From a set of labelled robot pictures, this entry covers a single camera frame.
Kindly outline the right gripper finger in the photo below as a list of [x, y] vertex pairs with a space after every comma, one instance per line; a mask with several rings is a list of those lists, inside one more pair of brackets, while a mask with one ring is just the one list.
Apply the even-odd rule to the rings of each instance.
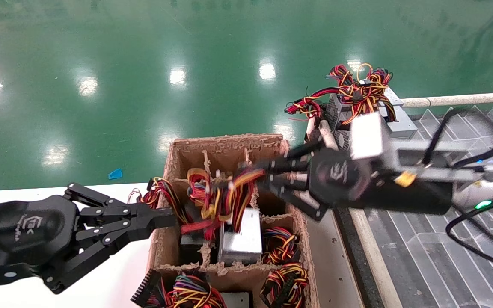
[[325, 151], [322, 140], [313, 140], [289, 149], [284, 155], [261, 160], [245, 168], [247, 174], [311, 173], [317, 170], [319, 156]]
[[315, 222], [320, 222], [331, 208], [331, 187], [315, 178], [301, 180], [286, 174], [266, 174], [256, 184]]

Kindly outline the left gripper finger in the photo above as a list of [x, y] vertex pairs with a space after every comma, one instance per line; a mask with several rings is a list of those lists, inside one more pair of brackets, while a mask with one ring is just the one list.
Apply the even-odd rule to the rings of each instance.
[[70, 244], [44, 269], [42, 279], [51, 292], [61, 294], [127, 244], [176, 224], [176, 218], [130, 218], [76, 232]]
[[125, 204], [77, 183], [69, 184], [63, 197], [86, 205], [79, 214], [80, 221], [83, 223], [112, 223], [122, 219], [130, 221], [135, 219], [140, 223], [177, 222], [170, 208], [154, 209], [142, 202]]

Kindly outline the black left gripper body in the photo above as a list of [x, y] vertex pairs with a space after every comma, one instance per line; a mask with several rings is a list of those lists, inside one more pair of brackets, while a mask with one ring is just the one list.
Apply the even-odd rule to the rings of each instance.
[[0, 285], [43, 275], [72, 250], [77, 206], [60, 195], [0, 203]]

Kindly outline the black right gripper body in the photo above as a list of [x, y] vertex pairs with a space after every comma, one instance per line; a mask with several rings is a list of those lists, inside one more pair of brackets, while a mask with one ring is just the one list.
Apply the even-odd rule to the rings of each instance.
[[362, 207], [371, 172], [367, 160], [352, 160], [347, 151], [322, 148], [310, 160], [309, 194], [326, 207]]

